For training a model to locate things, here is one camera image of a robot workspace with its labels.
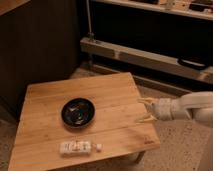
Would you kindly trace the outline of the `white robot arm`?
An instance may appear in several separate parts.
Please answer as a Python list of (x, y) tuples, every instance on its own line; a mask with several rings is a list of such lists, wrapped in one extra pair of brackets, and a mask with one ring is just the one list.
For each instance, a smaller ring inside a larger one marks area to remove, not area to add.
[(197, 171), (213, 171), (213, 91), (192, 92), (178, 98), (140, 98), (150, 111), (137, 120), (149, 121), (194, 120), (209, 126), (212, 133), (204, 148)]

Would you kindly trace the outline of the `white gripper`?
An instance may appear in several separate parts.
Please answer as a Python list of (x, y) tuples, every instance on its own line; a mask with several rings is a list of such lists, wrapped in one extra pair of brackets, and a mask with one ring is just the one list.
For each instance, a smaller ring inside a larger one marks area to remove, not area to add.
[(154, 104), (154, 114), (144, 115), (139, 119), (136, 119), (136, 123), (145, 123), (145, 122), (153, 122), (158, 120), (173, 120), (172, 108), (173, 108), (173, 100), (170, 98), (139, 98), (138, 102), (143, 103), (145, 105), (153, 105)]

